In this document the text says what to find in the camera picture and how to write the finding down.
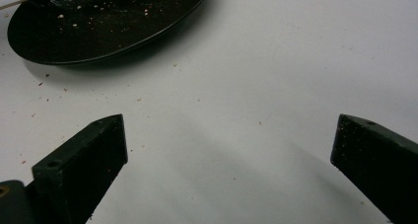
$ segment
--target white table surface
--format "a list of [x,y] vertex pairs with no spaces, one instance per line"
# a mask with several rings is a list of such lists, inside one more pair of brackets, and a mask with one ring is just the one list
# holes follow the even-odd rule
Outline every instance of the white table surface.
[[88,223],[386,223],[329,156],[341,113],[418,141],[418,0],[206,0],[145,48],[80,67],[19,57],[15,10],[0,11],[0,181],[28,184],[122,113],[129,162]]

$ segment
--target screw hole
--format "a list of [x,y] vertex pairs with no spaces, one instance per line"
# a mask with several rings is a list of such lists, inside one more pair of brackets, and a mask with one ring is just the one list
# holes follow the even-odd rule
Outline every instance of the screw hole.
[[55,168],[55,167],[58,167],[59,164],[61,164],[61,161],[54,160],[54,161],[49,162],[48,164],[46,164],[46,166],[48,166],[48,168]]
[[9,192],[9,188],[8,187],[0,187],[0,197],[6,195],[6,193]]

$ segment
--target white surface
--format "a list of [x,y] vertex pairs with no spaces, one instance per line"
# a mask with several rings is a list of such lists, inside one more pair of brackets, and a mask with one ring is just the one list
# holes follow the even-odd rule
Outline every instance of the white surface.
[[89,223],[384,224],[329,156],[340,113],[418,141],[417,9],[206,0],[144,49],[67,68],[16,55],[15,9],[1,11],[0,180],[27,184],[63,141],[123,113],[129,163]]

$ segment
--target black plate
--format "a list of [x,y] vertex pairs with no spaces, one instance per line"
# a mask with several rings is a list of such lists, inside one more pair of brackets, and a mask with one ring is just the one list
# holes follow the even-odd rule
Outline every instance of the black plate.
[[89,63],[134,49],[171,29],[203,0],[52,0],[23,3],[8,29],[26,60]]

